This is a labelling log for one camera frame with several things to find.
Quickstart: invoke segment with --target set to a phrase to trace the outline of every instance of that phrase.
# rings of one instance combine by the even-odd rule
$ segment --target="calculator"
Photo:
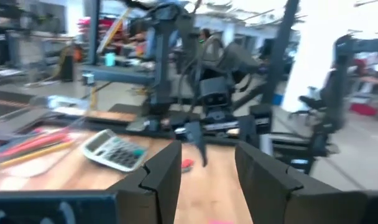
[[[81,150],[88,159],[123,172],[136,170],[147,154],[146,148],[120,138],[109,129],[89,138]]]

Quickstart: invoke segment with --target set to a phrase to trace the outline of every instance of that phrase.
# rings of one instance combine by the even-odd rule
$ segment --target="black chair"
[[[335,71],[330,72],[326,85],[320,90],[319,96],[320,98],[315,98],[316,95],[316,88],[309,87],[309,91],[311,96],[300,96],[298,99],[307,106],[307,110],[298,110],[296,112],[290,113],[288,118],[292,119],[294,116],[298,116],[301,114],[305,114],[305,124],[307,126],[311,125],[311,119],[315,118],[319,121],[322,118],[322,114],[326,112],[327,103],[326,101],[329,99],[329,96],[332,91],[332,84],[334,82]]]

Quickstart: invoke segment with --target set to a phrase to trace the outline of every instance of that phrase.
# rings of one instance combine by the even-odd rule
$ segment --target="wooden table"
[[[378,78],[376,78],[376,77],[361,77],[360,81],[378,85]]]
[[[92,116],[133,119],[132,114],[95,112]],[[151,158],[169,144],[169,140],[124,136],[149,149]],[[250,224],[251,218],[237,178],[232,147],[208,146],[208,165],[201,166],[198,150],[187,144],[183,159],[193,159],[191,172],[182,174],[175,224],[207,224],[221,221]],[[0,190],[80,190],[106,189],[127,174],[98,166],[73,149],[56,166],[37,177],[23,178],[0,174]]]

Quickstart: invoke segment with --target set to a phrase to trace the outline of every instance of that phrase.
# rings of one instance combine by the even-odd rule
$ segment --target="black metal pole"
[[[88,49],[88,64],[96,65],[98,57],[96,55],[96,49],[98,48],[99,38],[99,12],[101,10],[101,0],[87,1],[87,4],[91,4],[91,24],[90,24],[90,48]]]
[[[155,25],[155,84],[160,88],[165,88],[165,84],[168,82],[168,55],[170,53],[168,44],[173,32],[172,27],[174,27],[174,23],[167,21]]]
[[[288,0],[285,7],[283,20],[277,31],[275,44],[272,47],[270,56],[269,74],[266,78],[265,92],[262,95],[261,103],[272,104],[275,95],[275,89],[281,81],[284,72],[284,53],[290,40],[291,27],[295,21],[299,0]]]

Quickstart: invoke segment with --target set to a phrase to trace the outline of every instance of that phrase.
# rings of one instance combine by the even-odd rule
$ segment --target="calculator display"
[[[111,136],[108,133],[103,133],[99,135],[96,139],[91,141],[90,143],[87,144],[86,148],[93,152],[100,146],[102,146],[103,143],[105,143],[107,140],[109,140]]]

